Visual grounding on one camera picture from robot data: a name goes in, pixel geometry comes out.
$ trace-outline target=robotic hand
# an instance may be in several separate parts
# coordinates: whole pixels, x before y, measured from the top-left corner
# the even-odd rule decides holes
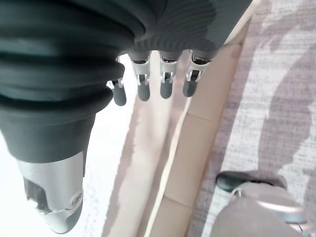
[[[130,55],[139,97],[146,101],[151,50],[160,51],[160,93],[168,98],[177,60],[191,49],[183,93],[192,96],[250,2],[0,2],[0,129],[17,159],[28,201],[53,231],[68,232],[80,216],[96,113],[112,97],[120,106],[126,103],[124,66],[117,57]]]

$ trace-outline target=patterned rug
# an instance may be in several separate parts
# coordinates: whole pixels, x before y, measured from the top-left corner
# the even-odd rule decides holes
[[[189,237],[209,237],[229,195],[221,170],[275,177],[316,222],[316,1],[263,0],[209,154]]]

